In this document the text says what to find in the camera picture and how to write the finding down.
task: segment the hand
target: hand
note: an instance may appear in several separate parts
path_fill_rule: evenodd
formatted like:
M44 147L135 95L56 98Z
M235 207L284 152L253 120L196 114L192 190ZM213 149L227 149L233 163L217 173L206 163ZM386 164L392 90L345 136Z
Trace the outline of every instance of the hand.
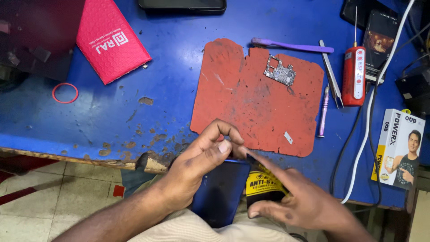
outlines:
M220 134L229 136L231 142L225 139L218 141ZM165 205L171 211L190 205L194 194L200 187L203 175L224 162L231 151L237 150L243 142L235 126L215 119L177 157L169 172L154 184L165 197Z
M282 170L276 164L255 153L247 152L270 170L290 191L280 203L258 201L248 208L248 217L258 215L306 229L339 231L345 224L358 223L335 198L305 178L296 169Z
M399 168L401 171L403 171L403 175L402 175L402 177L403 177L403 179L405 180L405 181L408 181L408 182L410 182L410 183L412 183L412 184L414 184L414 176L412 176L410 173L409 173L409 171L407 171L407 170L405 170L405 169L403 169L403 168Z

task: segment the red rubber mat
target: red rubber mat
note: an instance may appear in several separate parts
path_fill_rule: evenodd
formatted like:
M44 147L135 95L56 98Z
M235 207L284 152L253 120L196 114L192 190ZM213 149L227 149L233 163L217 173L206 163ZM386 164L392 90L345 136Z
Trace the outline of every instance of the red rubber mat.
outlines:
M245 146L304 157L313 149L324 71L316 63L279 54L293 66L291 87L266 77L269 50L242 46L229 39L205 45L191 130L201 131L215 118L237 126ZM292 144L284 137L288 132Z

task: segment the tile floor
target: tile floor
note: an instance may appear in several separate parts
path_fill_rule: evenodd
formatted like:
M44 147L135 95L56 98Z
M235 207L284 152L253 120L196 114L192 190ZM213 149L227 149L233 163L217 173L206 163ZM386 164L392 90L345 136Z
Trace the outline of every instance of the tile floor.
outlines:
M58 185L0 206L1 242L48 242L79 220L113 204L118 169L57 162L0 183L0 196L46 182Z

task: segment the smartphone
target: smartphone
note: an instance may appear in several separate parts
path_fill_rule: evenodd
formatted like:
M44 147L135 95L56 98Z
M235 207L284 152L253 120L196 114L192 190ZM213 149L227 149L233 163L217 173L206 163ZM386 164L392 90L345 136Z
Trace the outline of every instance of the smartphone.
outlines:
M394 162L394 158L388 156L387 157L387 163L385 164L385 166L388 167L388 168L393 168L393 162Z
M227 0L139 0L146 13L223 14Z
M348 23L355 24L355 8L357 7L357 28L365 30L370 12L378 10L389 15L396 13L377 0L345 0L342 5L341 18Z
M203 176L191 210L212 228L233 222L251 165L246 160L227 159Z
M364 34L363 47L366 48L366 80L376 82L379 71L390 56L394 39L399 29L398 15L378 10L370 12ZM385 73L380 84L384 82Z

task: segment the fingernail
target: fingernail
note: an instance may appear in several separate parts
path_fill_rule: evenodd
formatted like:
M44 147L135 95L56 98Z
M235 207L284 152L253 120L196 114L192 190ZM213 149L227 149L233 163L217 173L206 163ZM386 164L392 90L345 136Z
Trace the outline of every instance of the fingernail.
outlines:
M249 218L255 218L256 216L259 216L260 215L260 213L259 212L252 212L252 213L250 213L249 214Z
M221 153L225 153L230 147L231 147L231 144L227 140L223 140L218 145L218 149Z

